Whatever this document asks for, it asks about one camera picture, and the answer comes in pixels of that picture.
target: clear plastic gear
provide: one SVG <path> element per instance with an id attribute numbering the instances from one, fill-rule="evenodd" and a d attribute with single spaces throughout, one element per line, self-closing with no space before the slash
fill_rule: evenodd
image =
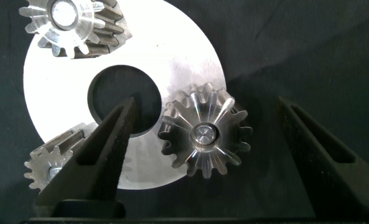
<path id="1" fill-rule="evenodd" d="M 32 170 L 24 174 L 25 178 L 34 180 L 29 187 L 40 191 L 45 189 L 96 127 L 96 123 L 79 124 L 33 150 L 30 153 L 32 159 L 24 163 Z"/>
<path id="2" fill-rule="evenodd" d="M 214 168 L 227 174 L 225 164 L 240 165 L 236 153 L 250 150 L 242 139 L 252 128 L 240 126 L 247 115 L 225 89 L 215 90 L 209 83 L 192 86 L 189 94 L 178 92 L 162 117 L 159 137 L 167 140 L 162 153 L 177 156 L 173 168 L 187 164 L 189 176 L 201 169 L 210 178 Z"/>
<path id="3" fill-rule="evenodd" d="M 116 0 L 27 0 L 26 31 L 40 34 L 38 46 L 56 57 L 88 58 L 108 54 L 131 37 Z"/>

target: gear hub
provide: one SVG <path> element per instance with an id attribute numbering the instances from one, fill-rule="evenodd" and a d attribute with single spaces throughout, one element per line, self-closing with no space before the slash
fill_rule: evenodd
<path id="1" fill-rule="evenodd" d="M 79 124 L 32 151 L 32 159 L 24 163 L 32 169 L 32 172 L 24 174 L 24 177 L 34 180 L 29 187 L 45 189 L 96 127 L 96 123 Z"/>
<path id="2" fill-rule="evenodd" d="M 250 150 L 243 137 L 252 128 L 240 126 L 247 115 L 225 89 L 194 85 L 189 94 L 181 91 L 167 104 L 159 131 L 159 137 L 167 140 L 162 153 L 177 156 L 173 168 L 187 164 L 189 176 L 201 169 L 203 177 L 210 178 L 214 168 L 227 174 L 225 164 L 240 165 L 236 153 Z"/>
<path id="3" fill-rule="evenodd" d="M 20 8 L 30 17 L 30 34 L 40 34 L 38 46 L 56 57 L 89 58 L 108 54 L 131 37 L 116 0 L 27 0 Z"/>

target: white metal disc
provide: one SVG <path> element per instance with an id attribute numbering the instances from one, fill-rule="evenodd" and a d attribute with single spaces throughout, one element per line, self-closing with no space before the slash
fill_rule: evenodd
<path id="1" fill-rule="evenodd" d="M 177 91 L 191 84 L 210 82 L 225 88 L 213 46 L 183 12 L 162 0 L 118 3 L 133 37 L 109 55 L 57 58 L 50 49 L 39 48 L 40 37 L 34 37 L 24 65 L 24 91 L 30 117 L 43 141 L 79 123 L 95 122 L 88 106 L 89 86 L 111 66 L 129 65 L 149 75 L 161 94 L 161 113 Z M 153 128 L 129 140 L 119 189 L 151 189 L 186 175 L 185 166 L 172 168 L 174 158 L 161 153 L 164 141 L 157 137 L 161 123 L 159 119 Z"/>

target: spur gear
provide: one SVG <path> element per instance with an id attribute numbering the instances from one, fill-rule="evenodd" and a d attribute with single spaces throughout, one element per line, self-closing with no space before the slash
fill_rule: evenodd
<path id="1" fill-rule="evenodd" d="M 24 174 L 25 178 L 34 180 L 29 187 L 42 191 L 96 127 L 96 123 L 79 124 L 33 150 L 30 153 L 32 159 L 24 163 L 27 168 L 32 169 L 32 172 Z"/>
<path id="2" fill-rule="evenodd" d="M 131 38 L 116 0 L 27 0 L 26 31 L 56 57 L 89 58 L 111 53 Z"/>
<path id="3" fill-rule="evenodd" d="M 249 151 L 242 141 L 251 127 L 241 127 L 248 112 L 239 110 L 225 89 L 215 90 L 211 84 L 191 86 L 189 94 L 178 92 L 175 101 L 167 104 L 159 137 L 167 140 L 162 153 L 175 154 L 173 168 L 187 164 L 187 175 L 197 169 L 210 178 L 212 169 L 227 174 L 226 163 L 240 165 L 238 151 Z"/>

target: center hole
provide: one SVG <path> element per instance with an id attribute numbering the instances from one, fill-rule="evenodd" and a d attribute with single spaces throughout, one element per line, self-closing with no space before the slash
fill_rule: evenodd
<path id="1" fill-rule="evenodd" d="M 147 131 L 161 115 L 161 95 L 153 80 L 134 67 L 116 65 L 94 78 L 88 92 L 91 115 L 100 124 L 117 104 L 130 96 L 136 100 L 139 112 L 134 133 Z"/>
<path id="2" fill-rule="evenodd" d="M 69 30 L 76 21 L 78 12 L 71 0 L 57 0 L 51 10 L 53 21 L 64 30 Z"/>

